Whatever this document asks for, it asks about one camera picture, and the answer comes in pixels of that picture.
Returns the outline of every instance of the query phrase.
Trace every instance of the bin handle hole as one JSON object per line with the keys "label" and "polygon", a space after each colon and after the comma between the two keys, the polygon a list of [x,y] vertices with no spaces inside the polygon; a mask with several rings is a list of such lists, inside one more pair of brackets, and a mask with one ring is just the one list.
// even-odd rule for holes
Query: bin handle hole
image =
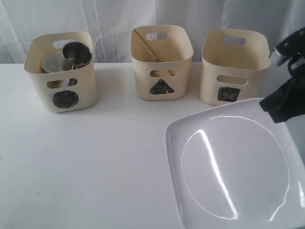
{"label": "bin handle hole", "polygon": [[165,32],[152,32],[146,34],[146,39],[149,41],[167,40],[168,34]]}
{"label": "bin handle hole", "polygon": [[53,47],[55,49],[62,49],[66,43],[75,42],[76,40],[60,40],[53,42]]}
{"label": "bin handle hole", "polygon": [[248,84],[248,79],[240,76],[233,76],[233,75],[217,75],[216,81],[220,83],[227,83],[233,85],[241,85],[245,86]]}
{"label": "bin handle hole", "polygon": [[152,78],[170,78],[177,76],[178,71],[167,69],[167,70],[151,70],[149,76]]}
{"label": "bin handle hole", "polygon": [[246,39],[243,38],[243,37],[225,36],[223,38],[223,43],[226,43],[226,44],[235,44],[235,45],[244,45],[244,44],[246,44]]}
{"label": "bin handle hole", "polygon": [[68,79],[68,80],[54,80],[47,82],[47,87],[51,89],[62,88],[62,87],[73,87],[78,84],[77,79]]}

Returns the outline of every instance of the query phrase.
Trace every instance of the small metal cup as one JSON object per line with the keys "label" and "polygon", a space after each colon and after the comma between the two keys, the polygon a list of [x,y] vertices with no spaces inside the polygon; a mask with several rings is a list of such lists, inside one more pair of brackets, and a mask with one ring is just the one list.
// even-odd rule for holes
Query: small metal cup
{"label": "small metal cup", "polygon": [[[81,42],[69,42],[62,48],[62,70],[70,71],[82,68],[90,64],[92,60],[92,51]],[[72,79],[68,80],[68,86],[74,85]]]}

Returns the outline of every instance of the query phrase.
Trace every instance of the cream storage bin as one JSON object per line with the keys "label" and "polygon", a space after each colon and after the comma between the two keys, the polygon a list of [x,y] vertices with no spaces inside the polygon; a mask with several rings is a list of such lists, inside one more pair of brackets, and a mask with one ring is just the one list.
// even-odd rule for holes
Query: cream storage bin
{"label": "cream storage bin", "polygon": [[183,28],[138,27],[132,31],[131,53],[136,90],[142,99],[177,99],[185,94],[193,48]]}
{"label": "cream storage bin", "polygon": [[[93,105],[97,99],[97,88],[93,60],[90,64],[77,70],[45,73],[41,60],[53,52],[54,42],[75,40],[86,44],[93,50],[91,36],[86,32],[64,32],[48,34],[33,40],[24,63],[24,69],[30,75],[33,85],[45,108],[53,113],[83,109]],[[59,87],[58,82],[76,79],[75,86]]]}
{"label": "cream storage bin", "polygon": [[269,47],[258,32],[213,29],[203,45],[200,97],[223,105],[256,97],[270,67]]}

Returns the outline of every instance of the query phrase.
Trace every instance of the white backdrop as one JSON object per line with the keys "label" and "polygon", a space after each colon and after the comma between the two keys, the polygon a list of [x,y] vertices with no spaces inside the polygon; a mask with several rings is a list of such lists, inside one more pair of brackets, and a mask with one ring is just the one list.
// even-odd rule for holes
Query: white backdrop
{"label": "white backdrop", "polygon": [[96,62],[131,62],[131,30],[142,25],[185,28],[193,61],[217,27],[263,33],[273,48],[305,25],[304,0],[0,0],[0,63],[24,62],[31,41],[47,33],[86,31]]}

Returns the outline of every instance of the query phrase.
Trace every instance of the white plate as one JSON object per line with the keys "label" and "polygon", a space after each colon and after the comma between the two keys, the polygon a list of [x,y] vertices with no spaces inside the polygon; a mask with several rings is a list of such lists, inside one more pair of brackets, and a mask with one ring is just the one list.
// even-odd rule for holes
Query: white plate
{"label": "white plate", "polygon": [[261,99],[193,114],[165,131],[186,229],[295,229],[305,225],[305,169],[285,123]]}
{"label": "white plate", "polygon": [[46,73],[62,72],[62,53],[54,52],[46,55],[41,61],[41,67]]}

